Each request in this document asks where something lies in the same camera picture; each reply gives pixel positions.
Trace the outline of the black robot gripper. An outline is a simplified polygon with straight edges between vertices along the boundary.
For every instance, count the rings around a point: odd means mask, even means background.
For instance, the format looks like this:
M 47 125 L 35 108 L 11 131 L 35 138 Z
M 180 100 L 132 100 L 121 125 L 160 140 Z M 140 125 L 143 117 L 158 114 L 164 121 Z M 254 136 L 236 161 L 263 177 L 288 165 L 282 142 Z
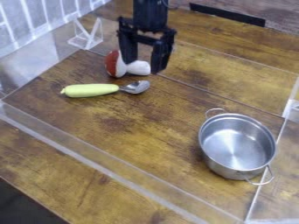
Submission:
M 123 61 L 130 64 L 138 59 L 138 44 L 154 47 L 151 72 L 158 74 L 167 67 L 174 49 L 176 30 L 167 26 L 168 0 L 134 0 L 134 17 L 120 17 L 119 48 Z

